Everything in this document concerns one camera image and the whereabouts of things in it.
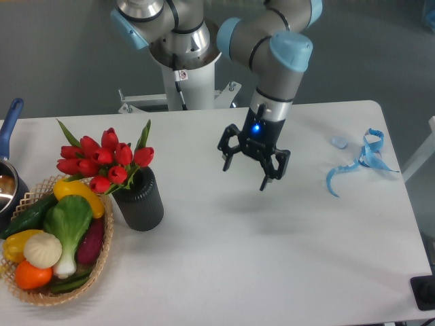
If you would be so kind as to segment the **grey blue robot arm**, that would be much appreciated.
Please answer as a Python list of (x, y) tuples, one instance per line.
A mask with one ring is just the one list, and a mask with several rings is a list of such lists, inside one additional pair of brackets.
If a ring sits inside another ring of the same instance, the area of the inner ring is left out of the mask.
[(147, 48), (160, 65), (171, 111), (213, 108), (221, 56), (258, 76), (243, 127), (229, 125), (218, 149), (227, 164), (239, 152), (259, 162), (269, 183), (284, 176), (290, 159), (277, 141), (313, 51), (302, 32), (322, 10), (321, 1), (265, 1), (255, 20), (216, 26), (202, 1), (118, 1), (110, 17), (126, 43)]

